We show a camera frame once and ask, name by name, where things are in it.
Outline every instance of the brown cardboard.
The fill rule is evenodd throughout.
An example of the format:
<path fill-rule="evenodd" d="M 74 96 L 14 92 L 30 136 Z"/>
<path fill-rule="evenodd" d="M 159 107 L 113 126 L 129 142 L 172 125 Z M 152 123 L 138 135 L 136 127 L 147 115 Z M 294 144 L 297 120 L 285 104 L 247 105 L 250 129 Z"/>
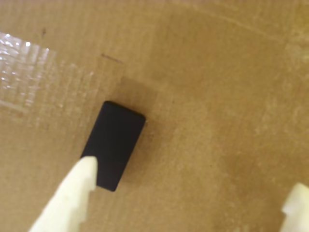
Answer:
<path fill-rule="evenodd" d="M 0 231 L 31 226 L 104 100 L 147 124 L 117 191 L 91 194 L 82 231 L 279 230 L 287 193 L 309 184 L 308 2 L 0 4 L 0 32 L 49 49 L 31 61 L 30 104 L 16 97 L 36 85 L 25 70 L 6 75 L 19 90 L 1 84 Z"/>

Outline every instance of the black foam block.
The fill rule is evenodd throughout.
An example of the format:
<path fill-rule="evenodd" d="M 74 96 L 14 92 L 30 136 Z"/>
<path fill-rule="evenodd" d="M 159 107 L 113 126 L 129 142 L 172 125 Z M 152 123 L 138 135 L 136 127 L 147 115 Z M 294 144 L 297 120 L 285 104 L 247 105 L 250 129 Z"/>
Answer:
<path fill-rule="evenodd" d="M 97 157 L 98 186 L 116 190 L 145 120 L 130 109 L 104 102 L 82 154 Z"/>

